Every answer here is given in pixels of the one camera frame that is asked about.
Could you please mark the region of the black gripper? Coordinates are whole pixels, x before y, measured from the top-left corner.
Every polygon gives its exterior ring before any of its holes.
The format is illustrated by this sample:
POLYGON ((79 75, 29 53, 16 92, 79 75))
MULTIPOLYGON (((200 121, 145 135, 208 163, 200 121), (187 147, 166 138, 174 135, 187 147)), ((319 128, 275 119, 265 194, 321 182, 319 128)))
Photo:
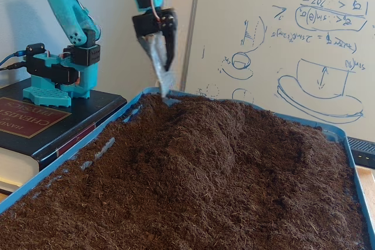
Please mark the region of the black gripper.
POLYGON ((167 99, 175 86, 175 76, 169 70, 175 57, 177 16, 173 8, 150 10, 133 16, 138 41, 151 60, 159 83, 161 98, 167 99))

